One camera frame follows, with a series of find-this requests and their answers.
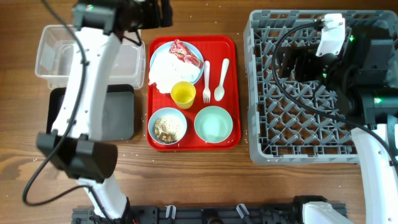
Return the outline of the white napkin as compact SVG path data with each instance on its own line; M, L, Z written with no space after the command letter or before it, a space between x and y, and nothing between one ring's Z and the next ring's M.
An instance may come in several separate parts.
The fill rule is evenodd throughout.
M179 60L168 52L157 53L149 71L149 85L156 84L160 93L170 93L178 82L195 81L201 69Z

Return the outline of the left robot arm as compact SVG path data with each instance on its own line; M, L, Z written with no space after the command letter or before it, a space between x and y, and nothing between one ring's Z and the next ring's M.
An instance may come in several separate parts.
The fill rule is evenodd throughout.
M160 1L78 1L67 31L76 55L62 106L49 133L37 136L45 161L78 182L93 202L94 223L134 223L129 199L114 176L118 149L101 141L113 63L126 32L170 27L172 7Z

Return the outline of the yellow plastic cup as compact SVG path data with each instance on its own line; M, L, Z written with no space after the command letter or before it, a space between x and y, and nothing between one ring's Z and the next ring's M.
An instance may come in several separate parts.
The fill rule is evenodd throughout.
M196 88L190 82L178 82L172 87L170 95L179 108L189 109L196 97Z

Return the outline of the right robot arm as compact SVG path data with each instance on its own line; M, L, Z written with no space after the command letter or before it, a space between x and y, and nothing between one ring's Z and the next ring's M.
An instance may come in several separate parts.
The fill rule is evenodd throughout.
M282 77L292 70L295 80L317 80L338 95L343 117L303 104L289 93L296 105L351 127L361 165L368 223L397 223L397 89L385 77L392 48L389 31L357 26L346 36L345 28L322 29L317 51L312 47L275 45L272 63L278 63Z

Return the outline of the red snack wrapper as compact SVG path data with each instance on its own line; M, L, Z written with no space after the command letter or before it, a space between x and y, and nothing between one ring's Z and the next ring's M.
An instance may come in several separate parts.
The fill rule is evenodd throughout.
M182 62L191 63L199 69L203 67L203 62L179 39L174 40L169 49L169 53L175 55Z

